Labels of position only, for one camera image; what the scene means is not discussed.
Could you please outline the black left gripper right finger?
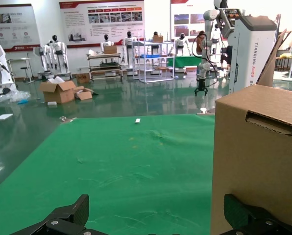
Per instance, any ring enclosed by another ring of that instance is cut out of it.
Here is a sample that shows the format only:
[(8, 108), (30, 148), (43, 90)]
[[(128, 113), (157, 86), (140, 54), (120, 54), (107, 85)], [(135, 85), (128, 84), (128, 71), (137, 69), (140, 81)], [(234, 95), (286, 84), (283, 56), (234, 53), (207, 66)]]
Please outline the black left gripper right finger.
[(292, 235), (291, 225), (264, 208), (241, 202), (233, 194), (224, 196), (224, 217), (232, 229), (222, 235)]

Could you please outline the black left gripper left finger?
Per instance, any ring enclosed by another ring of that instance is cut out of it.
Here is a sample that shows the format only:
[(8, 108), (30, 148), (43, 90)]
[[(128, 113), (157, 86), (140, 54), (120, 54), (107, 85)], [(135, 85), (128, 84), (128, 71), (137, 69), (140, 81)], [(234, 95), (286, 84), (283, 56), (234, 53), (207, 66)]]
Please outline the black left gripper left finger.
[(89, 218), (89, 195), (81, 195), (75, 203), (55, 208), (44, 220), (14, 232), (15, 235), (102, 235), (85, 227)]

